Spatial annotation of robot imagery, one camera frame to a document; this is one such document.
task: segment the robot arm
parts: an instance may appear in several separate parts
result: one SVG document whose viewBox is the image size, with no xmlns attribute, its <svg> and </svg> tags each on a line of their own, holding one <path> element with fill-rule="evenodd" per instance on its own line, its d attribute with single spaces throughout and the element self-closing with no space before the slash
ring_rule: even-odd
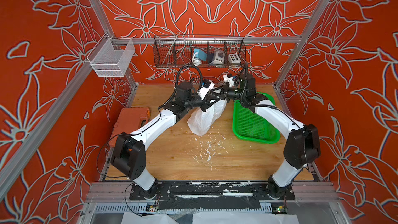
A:
<svg viewBox="0 0 398 224">
<path fill-rule="evenodd" d="M 157 137 L 175 125 L 191 109 L 202 107 L 205 111 L 214 104 L 212 100 L 204 100 L 213 86 L 212 81 L 205 80 L 198 92 L 193 92 L 191 82 L 181 82 L 170 99 L 162 105 L 164 109 L 158 116 L 140 129 L 118 136 L 111 164 L 146 191 L 148 198 L 156 193 L 157 183 L 146 169 L 146 150 Z"/>
<path fill-rule="evenodd" d="M 224 80 L 225 85 L 213 88 L 214 83 L 205 79 L 198 92 L 194 92 L 191 82 L 176 83 L 172 96 L 162 105 L 164 109 L 157 117 L 131 134 L 123 133 L 117 138 L 111 163 L 146 191 L 147 198 L 155 196 L 157 180 L 146 169 L 145 151 L 191 109 L 201 107 L 205 112 L 218 100 L 229 102 L 230 99 L 239 99 L 243 107 L 265 118 L 286 138 L 283 151 L 285 159 L 268 179 L 268 195 L 271 198 L 282 197 L 301 169 L 320 156 L 316 127 L 294 120 L 274 106 L 266 96 L 257 93 L 255 78 L 247 74 L 247 67 L 245 75 L 241 74 L 238 78 L 227 75 Z M 234 87 L 238 80 L 241 88 Z"/>
<path fill-rule="evenodd" d="M 259 102 L 259 105 L 263 104 L 273 105 L 268 99 Z M 255 113 L 265 118 L 287 140 L 283 151 L 285 159 L 268 179 L 268 196 L 279 199 L 301 169 L 320 156 L 318 131 L 314 125 L 306 126 L 274 108 L 257 107 Z"/>
</svg>

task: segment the blue object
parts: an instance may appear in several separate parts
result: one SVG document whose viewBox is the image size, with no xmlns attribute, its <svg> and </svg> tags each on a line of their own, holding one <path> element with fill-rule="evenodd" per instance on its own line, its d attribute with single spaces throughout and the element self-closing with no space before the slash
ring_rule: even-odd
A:
<svg viewBox="0 0 398 224">
<path fill-rule="evenodd" d="M 207 54 L 203 52 L 202 50 L 196 48 L 193 53 L 195 54 L 195 57 L 198 59 L 201 59 L 202 61 L 206 61 L 207 59 Z"/>
</svg>

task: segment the orange tool case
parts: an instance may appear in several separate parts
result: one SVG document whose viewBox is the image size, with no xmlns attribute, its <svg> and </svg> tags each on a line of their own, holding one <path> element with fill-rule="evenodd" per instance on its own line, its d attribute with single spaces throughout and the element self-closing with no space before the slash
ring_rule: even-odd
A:
<svg viewBox="0 0 398 224">
<path fill-rule="evenodd" d="M 150 111 L 148 107 L 123 108 L 113 126 L 111 137 L 122 132 L 131 133 L 148 123 Z M 113 138 L 109 145 L 115 147 L 117 138 Z"/>
</svg>

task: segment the control box with buttons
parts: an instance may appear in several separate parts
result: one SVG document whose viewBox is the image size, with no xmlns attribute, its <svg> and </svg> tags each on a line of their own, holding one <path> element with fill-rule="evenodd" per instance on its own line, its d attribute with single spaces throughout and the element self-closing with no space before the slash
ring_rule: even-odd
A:
<svg viewBox="0 0 398 224">
<path fill-rule="evenodd" d="M 231 64 L 240 64 L 240 58 L 238 56 L 238 53 L 229 54 L 228 61 Z"/>
</svg>

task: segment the red floral wallpaper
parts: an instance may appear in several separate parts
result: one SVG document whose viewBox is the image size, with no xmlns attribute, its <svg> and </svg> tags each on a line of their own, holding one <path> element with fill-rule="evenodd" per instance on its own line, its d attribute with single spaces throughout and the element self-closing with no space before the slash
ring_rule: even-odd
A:
<svg viewBox="0 0 398 224">
<path fill-rule="evenodd" d="M 281 91 L 353 223 L 398 222 L 398 0 L 331 0 Z"/>
<path fill-rule="evenodd" d="M 130 92 L 123 79 L 92 71 L 0 204 L 0 222 L 76 222 L 90 183 L 99 178 L 99 147 Z M 103 150 L 99 168 L 105 159 Z"/>
<path fill-rule="evenodd" d="M 88 0 L 3 0 L 0 169 L 103 35 Z"/>
<path fill-rule="evenodd" d="M 162 34 L 300 36 L 318 0 L 100 0 L 117 37 Z M 273 83 L 294 44 L 247 45 L 247 60 L 259 83 Z M 151 45 L 137 45 L 130 69 L 145 84 L 172 83 L 177 69 L 154 67 Z M 203 69 L 219 81 L 232 69 Z"/>
<path fill-rule="evenodd" d="M 81 68 L 103 31 L 88 0 L 3 0 L 0 169 Z M 1 223 L 76 221 L 131 88 L 91 72 L 0 203 Z M 101 155 L 100 165 L 105 155 Z"/>
</svg>

